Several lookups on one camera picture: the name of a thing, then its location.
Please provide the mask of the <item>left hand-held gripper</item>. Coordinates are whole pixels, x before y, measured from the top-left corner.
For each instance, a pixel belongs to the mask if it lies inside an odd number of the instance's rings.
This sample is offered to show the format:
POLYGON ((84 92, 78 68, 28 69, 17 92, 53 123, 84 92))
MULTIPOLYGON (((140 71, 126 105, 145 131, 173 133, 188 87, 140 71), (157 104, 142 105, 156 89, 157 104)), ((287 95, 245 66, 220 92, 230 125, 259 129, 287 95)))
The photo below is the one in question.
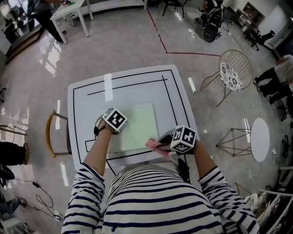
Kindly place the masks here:
POLYGON ((128 123, 128 118, 116 108, 109 108, 103 115, 99 116, 95 122, 94 135, 97 137, 99 133, 106 127, 112 128, 113 135, 122 132, 128 123))

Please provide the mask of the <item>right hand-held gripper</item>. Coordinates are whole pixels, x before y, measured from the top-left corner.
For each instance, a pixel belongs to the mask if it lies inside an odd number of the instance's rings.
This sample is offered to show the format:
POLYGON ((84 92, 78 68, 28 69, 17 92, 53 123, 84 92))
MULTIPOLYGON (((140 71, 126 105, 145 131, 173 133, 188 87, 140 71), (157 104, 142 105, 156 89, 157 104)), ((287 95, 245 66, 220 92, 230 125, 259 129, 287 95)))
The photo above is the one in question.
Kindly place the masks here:
POLYGON ((185 125, 179 125, 166 132, 158 142, 161 150, 175 152, 177 155, 193 154, 196 132, 185 125))

